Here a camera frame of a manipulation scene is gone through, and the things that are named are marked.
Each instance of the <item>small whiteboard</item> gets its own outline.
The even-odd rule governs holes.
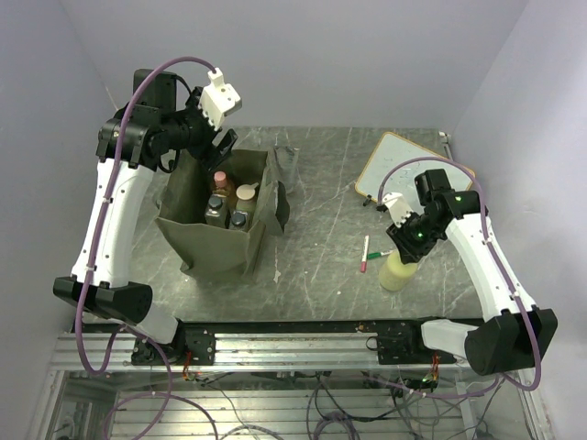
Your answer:
[[[377,201],[377,193],[382,180],[393,167],[406,160],[421,157],[442,157],[429,149],[420,147],[403,137],[394,133],[385,133],[375,150],[372,152],[367,165],[360,174],[355,191],[367,197],[371,195],[373,201]],[[414,177],[426,170],[443,169],[449,176],[450,185],[456,191],[465,191],[471,187],[471,179],[461,170],[451,166],[448,163],[438,162],[435,160],[422,160],[411,163],[405,168],[397,171],[389,178],[385,184],[386,193],[401,193],[405,200],[412,206],[412,209],[418,213],[423,212],[423,208],[418,201],[418,194],[415,190]]]

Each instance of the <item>wire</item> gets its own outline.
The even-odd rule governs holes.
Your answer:
[[[230,431],[228,431],[226,434],[222,435],[219,440],[224,440],[229,435],[233,435],[233,434],[237,433],[238,431],[242,431],[245,429],[248,429],[248,430],[254,429],[255,431],[260,431],[266,435],[270,435],[271,437],[276,438],[277,440],[283,440],[283,437],[281,437],[279,434],[276,434],[267,428],[263,428],[262,426],[257,426],[256,424],[242,424],[241,426],[237,426],[236,428],[233,428]]]
[[[192,95],[192,89],[190,89],[190,86],[186,82],[186,80],[183,77],[181,77],[180,75],[175,75],[175,79],[177,81],[179,81],[183,85],[183,87],[185,87],[185,90],[187,90],[187,94],[191,96]]]
[[[310,398],[308,399],[308,404],[305,407],[305,430],[308,435],[308,440],[319,440],[319,437],[320,437],[320,434],[322,434],[322,431],[324,431],[324,429],[328,425],[333,424],[333,423],[341,424],[345,428],[345,431],[347,432],[347,435],[349,436],[349,440],[360,440],[360,435],[357,432],[357,430],[355,429],[354,425],[352,424],[352,420],[350,420],[348,418],[347,413],[342,413],[342,412],[344,412],[344,410],[342,410],[342,412],[332,412],[332,413],[324,414],[324,415],[320,414],[322,419],[316,425],[316,429],[314,430],[314,433],[313,434],[310,433],[310,406],[312,405],[312,399],[314,399],[314,397],[316,396],[316,394],[318,393],[318,390],[320,390],[320,387],[322,385],[323,385],[322,382],[319,381],[318,384],[316,385],[316,387],[314,388],[314,391],[310,395]]]
[[[514,297],[515,304],[516,304],[517,308],[519,309],[520,314],[522,315],[522,320],[524,321],[524,326],[526,327],[526,331],[528,333],[528,338],[530,340],[530,346],[532,346],[532,354],[534,357],[535,376],[534,376],[534,381],[530,385],[524,385],[523,383],[518,382],[517,380],[513,379],[512,377],[510,377],[509,375],[507,375],[505,373],[503,374],[503,376],[507,381],[516,385],[516,387],[519,388],[520,390],[534,391],[536,388],[538,388],[538,385],[540,384],[540,380],[542,379],[542,359],[540,357],[540,350],[538,348],[537,337],[536,337],[536,334],[534,333],[534,328],[532,327],[532,323],[530,322],[530,317],[528,316],[528,313],[526,311],[526,307],[524,306],[524,303],[520,299],[520,296],[515,289],[514,281],[510,277],[507,269],[505,268],[504,263],[502,262],[502,260],[500,259],[499,255],[497,253],[497,250],[493,246],[492,240],[490,239],[489,229],[487,227],[487,216],[485,215],[486,206],[487,206],[485,203],[485,194],[483,192],[481,184],[475,178],[475,176],[473,176],[473,174],[469,170],[467,170],[467,168],[463,167],[462,165],[460,165],[459,163],[457,163],[453,160],[443,159],[443,158],[431,158],[431,157],[410,159],[410,160],[407,160],[403,163],[400,163],[398,166],[391,169],[385,175],[385,177],[383,177],[382,184],[379,187],[377,200],[379,201],[379,203],[381,202],[381,200],[383,200],[382,197],[383,197],[383,191],[385,189],[385,183],[389,180],[389,178],[392,176],[392,174],[394,174],[396,171],[400,170],[401,168],[403,168],[406,165],[409,165],[409,164],[415,163],[415,162],[419,162],[419,161],[425,161],[425,160],[447,163],[447,164],[452,165],[453,167],[461,170],[463,173],[465,173],[465,175],[467,175],[467,177],[469,179],[471,179],[473,186],[477,190],[477,194],[479,194],[479,205],[481,207],[481,213],[482,213],[482,215],[481,215],[481,228],[482,228],[483,238],[485,239],[485,243],[487,245],[487,248],[489,249],[490,254],[492,255],[493,261],[495,262],[497,269],[502,274],[502,277],[504,278],[505,284],[507,284],[509,291],[512,293],[512,295]]]
[[[415,394],[416,396],[420,396],[423,398],[426,397],[427,399],[439,399],[439,400],[442,400],[442,399],[445,399],[445,400],[467,399],[470,397],[481,397],[481,396],[484,396],[488,391],[493,390],[499,384],[499,379],[496,378],[490,386],[488,386],[487,388],[485,388],[483,390],[466,392],[464,394],[438,394],[438,393],[433,394],[431,392],[422,392],[419,390],[413,390],[411,388],[406,387],[405,385],[403,385],[401,383],[390,382],[389,380],[383,380],[381,378],[374,377],[374,376],[369,376],[369,377],[361,376],[360,378],[356,377],[355,379],[363,379],[363,380],[370,380],[373,382],[379,382],[384,385],[394,387],[398,390],[407,391],[409,394]]]
[[[458,431],[456,434],[451,435],[450,437],[446,438],[445,440],[450,440],[451,438],[455,438],[457,435],[461,435],[463,433],[466,433],[470,429],[475,429],[475,431],[477,431],[477,428],[479,428],[479,425],[485,419],[485,414],[487,414],[487,412],[489,411],[489,407],[491,406],[491,404],[493,402],[493,398],[497,395],[497,391],[499,391],[502,388],[502,385],[504,385],[504,382],[505,382],[505,379],[502,379],[500,384],[497,386],[497,388],[493,392],[492,397],[490,397],[489,401],[487,401],[487,404],[485,405],[485,409],[483,410],[483,414],[481,414],[481,418],[479,419],[479,422],[477,422],[477,424],[475,426],[471,426],[469,428],[463,429],[462,431]]]
[[[398,409],[398,404],[397,401],[395,400],[395,394],[392,393],[392,400],[393,400],[393,405],[395,405],[395,408],[397,409],[397,413],[399,414],[399,416],[402,419],[402,422],[404,422],[405,426],[407,427],[407,430],[410,432],[411,435],[413,435],[415,438],[420,438],[420,435],[418,435],[415,431],[414,428],[412,427],[412,424],[405,418],[405,416],[402,414],[402,412]]]
[[[102,202],[102,205],[100,206],[100,210],[98,211],[98,216],[96,218],[95,228],[94,228],[94,232],[92,234],[92,242],[91,242],[91,246],[90,246],[90,249],[88,252],[88,262],[86,265],[87,270],[85,272],[85,276],[83,277],[83,284],[82,284],[82,288],[80,291],[80,297],[78,299],[77,307],[75,309],[75,322],[74,322],[75,343],[77,345],[77,350],[78,350],[83,368],[85,369],[85,371],[87,371],[87,373],[90,376],[100,376],[101,374],[103,374],[105,372],[105,370],[108,366],[108,362],[110,360],[112,346],[114,344],[116,335],[121,330],[121,327],[118,327],[117,330],[115,330],[113,332],[113,334],[110,336],[110,339],[108,340],[108,345],[106,346],[105,357],[102,362],[102,365],[100,366],[99,369],[94,369],[92,367],[92,365],[90,364],[90,361],[87,357],[87,353],[85,352],[85,348],[83,346],[83,309],[84,309],[85,300],[87,298],[88,291],[90,288],[90,283],[93,281],[93,278],[94,278],[95,261],[96,261],[96,257],[97,257],[97,253],[98,253],[98,246],[100,244],[100,237],[102,235],[102,230],[104,229],[104,225],[105,225],[106,214],[108,212],[108,208],[110,207],[110,201],[112,199],[112,194],[114,192],[114,188],[116,185],[116,179],[118,177],[118,173],[120,172],[120,162],[121,162],[121,158],[122,158],[122,146],[123,146],[125,134],[127,132],[128,122],[130,121],[132,111],[134,110],[135,105],[137,104],[138,100],[140,99],[140,96],[145,92],[145,90],[147,89],[149,84],[152,83],[152,81],[157,77],[157,75],[159,75],[161,72],[163,72],[168,67],[170,67],[174,64],[177,64],[179,62],[184,62],[184,61],[196,62],[196,63],[204,65],[205,67],[207,67],[209,70],[211,70],[213,72],[216,71],[216,68],[212,64],[210,64],[208,61],[202,60],[202,59],[196,58],[196,57],[181,57],[181,58],[176,58],[176,59],[164,62],[161,66],[159,66],[158,68],[153,70],[147,76],[147,78],[145,78],[145,80],[140,84],[140,86],[137,88],[137,90],[133,93],[132,97],[130,98],[130,101],[128,102],[127,108],[125,109],[125,112],[122,116],[122,119],[120,120],[120,128],[118,130],[118,138],[116,140],[116,147],[115,147],[115,154],[114,154],[114,162],[112,165],[112,171],[110,172],[110,177],[108,178],[108,183],[105,188],[104,201]],[[157,345],[155,343],[155,341],[153,341],[152,339],[147,338],[144,335],[142,335],[138,332],[135,332],[134,330],[132,330],[128,327],[127,327],[127,331],[136,337],[146,338],[146,340],[155,347],[155,349],[161,355],[161,358],[163,359],[163,362],[165,363],[165,366],[167,368],[168,375],[169,375],[168,389],[167,389],[167,392],[165,392],[163,394],[163,396],[164,396],[163,405],[161,406],[161,408],[159,409],[159,411],[157,412],[157,414],[153,418],[152,422],[149,423],[147,428],[145,428],[139,435],[137,435],[133,439],[133,440],[138,440],[138,439],[142,438],[161,419],[163,412],[165,411],[165,408],[167,407],[167,403],[169,402],[170,399],[181,400],[182,398],[178,398],[177,396],[172,396],[172,370],[171,370],[171,366],[169,365],[169,360],[165,356],[165,353],[163,352],[161,347],[159,345]],[[140,393],[135,396],[131,396],[128,399],[124,399],[122,402],[119,402],[110,411],[110,413],[106,416],[105,421],[104,421],[104,425],[103,425],[104,439],[108,438],[107,428],[108,428],[110,419],[114,415],[116,409],[126,402],[129,402],[134,399],[138,399],[139,396],[144,396],[144,393]],[[187,401],[187,400],[185,400],[185,401],[192,404],[196,408],[199,408],[201,411],[203,411],[204,413],[207,414],[207,412],[205,412],[204,408],[197,405],[197,403]],[[216,434],[216,439],[217,439],[218,435],[217,435],[217,431],[216,431],[216,426],[214,425],[214,421],[212,420],[211,417],[209,418],[209,420],[213,424],[214,431]]]
[[[235,429],[232,429],[231,431],[228,431],[226,434],[224,434],[222,436],[222,438],[226,438],[229,435],[233,435],[236,431],[241,431],[243,429],[248,429],[249,432],[250,432],[250,434],[253,437],[257,438],[257,440],[259,440],[259,438],[251,431],[252,429],[254,429],[255,431],[261,431],[262,433],[265,433],[267,435],[270,435],[273,438],[277,438],[278,440],[283,440],[283,437],[281,437],[279,434],[277,434],[276,432],[272,431],[271,429],[263,428],[262,426],[258,426],[256,424],[247,424],[247,423],[244,423],[242,421],[242,419],[240,418],[240,416],[238,415],[237,407],[233,403],[232,399],[230,399],[223,390],[221,390],[220,388],[216,388],[216,387],[210,387],[209,384],[205,384],[205,385],[208,386],[209,388],[211,388],[212,390],[220,391],[222,393],[222,395],[230,403],[230,406],[232,406],[232,410],[235,412],[235,415],[237,416],[237,419],[240,422],[240,426],[238,428],[235,428]]]
[[[218,382],[219,380],[222,380],[223,378],[225,378],[227,376],[230,376],[231,374],[234,374],[234,373],[233,372],[228,372],[228,373],[225,373],[222,376],[219,376],[219,377],[217,377],[215,379],[212,379],[212,380],[208,380],[208,379],[196,379],[196,381],[198,383],[200,383],[203,387],[205,387],[205,386],[208,386],[208,385],[210,385],[212,383]]]
[[[314,394],[314,406],[316,407],[316,410],[318,411],[318,414],[320,414],[320,417],[325,418],[326,416],[324,414],[322,414],[322,412],[320,411],[320,408],[318,408],[318,392],[320,391],[320,388],[322,388],[328,395],[328,397],[330,398],[330,400],[335,404],[335,406],[338,408],[338,410],[345,414],[345,416],[352,420],[353,422],[360,422],[360,423],[370,423],[370,422],[377,422],[379,420],[392,420],[393,417],[386,417],[389,414],[392,413],[396,413],[397,409],[392,409],[388,412],[384,412],[378,416],[375,417],[365,417],[365,416],[358,416],[358,415],[351,415],[349,414],[347,411],[345,411],[344,409],[342,409],[342,407],[338,404],[337,400],[334,398],[334,396],[330,393],[330,390],[327,388],[327,386],[324,383],[320,383],[318,388],[316,389],[316,393]]]
[[[440,423],[440,408],[438,408],[437,401],[432,401],[432,404],[434,405],[434,407],[437,410],[437,423],[432,423],[432,433],[430,434],[431,435],[431,440],[434,440],[434,430],[436,429],[437,424]]]
[[[180,150],[176,149],[175,150],[175,158],[171,159],[169,161],[169,168],[165,168],[165,165],[163,165],[163,161],[161,160],[161,158],[159,158],[159,162],[157,162],[157,167],[163,171],[165,174],[171,174],[172,172],[174,172],[175,170],[177,170],[177,167],[180,164],[180,157],[181,157],[181,153]]]

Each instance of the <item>metal table surface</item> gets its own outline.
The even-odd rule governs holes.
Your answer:
[[[393,131],[444,155],[437,131],[379,128],[242,127],[236,148],[274,145],[300,149],[298,179],[288,196],[292,211],[282,237],[266,236],[253,280],[195,280],[153,219],[153,199],[168,176],[158,173],[141,206],[131,279],[148,283],[155,301],[186,321],[274,321],[479,317],[481,306],[454,247],[438,243],[415,278],[390,293],[377,280],[384,258],[360,273],[363,238],[370,251],[393,247],[389,214],[363,207],[355,181],[377,141]]]

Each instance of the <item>white wall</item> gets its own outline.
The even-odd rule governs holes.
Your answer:
[[[220,66],[235,125],[452,129],[527,0],[61,0],[119,105],[132,73]],[[204,69],[183,67],[190,83]]]
[[[560,439],[584,438],[587,2],[532,0],[454,133],[497,236],[559,331],[541,388]]]
[[[72,324],[51,287],[83,242],[113,106],[57,0],[0,0],[0,41],[0,437],[22,439]]]

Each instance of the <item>marker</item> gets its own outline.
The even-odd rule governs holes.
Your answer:
[[[363,245],[363,257],[360,259],[361,273],[365,273],[367,270],[367,255],[369,255],[369,236],[365,236],[365,244]]]
[[[381,257],[385,257],[386,255],[391,254],[392,250],[386,250],[385,252],[372,252],[367,255],[367,259],[379,259]]]

